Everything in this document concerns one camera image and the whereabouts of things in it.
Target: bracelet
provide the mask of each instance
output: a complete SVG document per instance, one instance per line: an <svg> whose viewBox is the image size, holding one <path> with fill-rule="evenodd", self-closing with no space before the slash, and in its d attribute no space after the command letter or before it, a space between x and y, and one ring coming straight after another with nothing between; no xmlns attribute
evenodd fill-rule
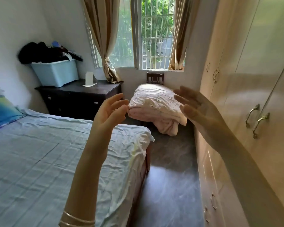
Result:
<svg viewBox="0 0 284 227"><path fill-rule="evenodd" d="M80 221L82 223L87 223L87 224L95 224L95 221L86 221L86 220L82 220L80 218L74 217L72 215L70 215L69 213L67 213L65 210L63 211L67 216L69 216L72 219L75 219L76 221Z"/></svg>
<svg viewBox="0 0 284 227"><path fill-rule="evenodd" d="M66 223L66 222L64 222L64 221L60 221L59 222L59 227L61 227L61 225L60 224L64 224L64 225L66 225L66 226L69 226L69 227L95 227L95 223L93 223L93 224L90 224L90 225L72 225L72 224L68 224L68 223Z"/></svg>

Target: black dresser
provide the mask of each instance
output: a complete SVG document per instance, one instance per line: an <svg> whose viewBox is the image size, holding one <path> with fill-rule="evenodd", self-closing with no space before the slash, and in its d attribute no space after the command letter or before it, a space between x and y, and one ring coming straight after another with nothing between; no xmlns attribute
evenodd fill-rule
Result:
<svg viewBox="0 0 284 227"><path fill-rule="evenodd" d="M75 119L93 120L103 101L121 93L121 84L98 80L91 87L83 87L85 79L79 79L62 87L36 87L51 115Z"/></svg>

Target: hand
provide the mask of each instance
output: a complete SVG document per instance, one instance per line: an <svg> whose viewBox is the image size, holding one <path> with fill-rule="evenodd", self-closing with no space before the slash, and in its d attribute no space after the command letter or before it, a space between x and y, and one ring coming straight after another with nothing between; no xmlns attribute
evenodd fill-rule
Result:
<svg viewBox="0 0 284 227"><path fill-rule="evenodd" d="M129 101L123 93L106 99L100 106L91 127L84 151L91 152L102 165L107 156L107 149L113 128L125 120Z"/></svg>
<svg viewBox="0 0 284 227"><path fill-rule="evenodd" d="M237 141L220 112L200 92L181 86L174 90L174 98L182 103L180 110L196 126L206 142L221 152Z"/></svg>

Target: plastic container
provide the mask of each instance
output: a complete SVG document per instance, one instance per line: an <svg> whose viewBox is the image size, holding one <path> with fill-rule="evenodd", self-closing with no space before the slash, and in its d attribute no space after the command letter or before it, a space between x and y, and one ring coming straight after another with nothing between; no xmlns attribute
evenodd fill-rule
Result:
<svg viewBox="0 0 284 227"><path fill-rule="evenodd" d="M79 79L75 60L32 63L31 66L43 86L61 87Z"/></svg>

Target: forearm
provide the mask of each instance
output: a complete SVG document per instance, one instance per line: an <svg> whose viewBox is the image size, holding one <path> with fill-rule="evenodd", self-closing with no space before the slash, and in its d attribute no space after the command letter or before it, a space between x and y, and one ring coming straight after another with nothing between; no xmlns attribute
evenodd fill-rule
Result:
<svg viewBox="0 0 284 227"><path fill-rule="evenodd" d="M236 138L219 152L250 227L284 226L284 207L250 153Z"/></svg>
<svg viewBox="0 0 284 227"><path fill-rule="evenodd" d="M65 212L82 220L95 220L101 166L102 163L93 157L90 150L83 151L66 201ZM61 220L73 225L82 225L81 222L68 217L65 213Z"/></svg>

